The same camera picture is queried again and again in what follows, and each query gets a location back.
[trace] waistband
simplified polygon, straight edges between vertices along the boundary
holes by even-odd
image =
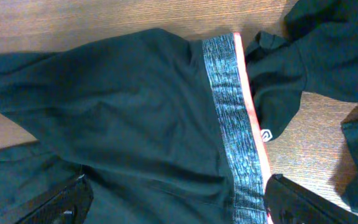
[[[240,35],[204,40],[203,55],[234,179],[233,223],[266,223],[264,187],[270,167],[250,94]]]

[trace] black pants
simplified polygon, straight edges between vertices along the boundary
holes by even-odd
[[[153,29],[0,55],[0,112],[40,141],[0,150],[0,214],[84,166],[86,223],[264,223],[234,47]]]

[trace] logo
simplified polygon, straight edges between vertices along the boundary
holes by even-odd
[[[262,136],[263,142],[268,142],[273,138],[272,132],[269,129],[260,130],[260,135]]]

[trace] wood grain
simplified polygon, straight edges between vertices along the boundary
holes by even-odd
[[[0,53],[62,51],[99,39],[161,27],[187,39],[259,30],[283,34],[296,0],[0,0]],[[346,207],[338,196],[356,175],[340,123],[356,104],[304,94],[285,132],[267,144],[274,173]],[[0,115],[0,147],[33,141]]]

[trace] gray patterned strip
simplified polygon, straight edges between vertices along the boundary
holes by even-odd
[[[242,95],[233,34],[204,40],[203,53],[234,178],[234,223],[266,223],[262,173]]]

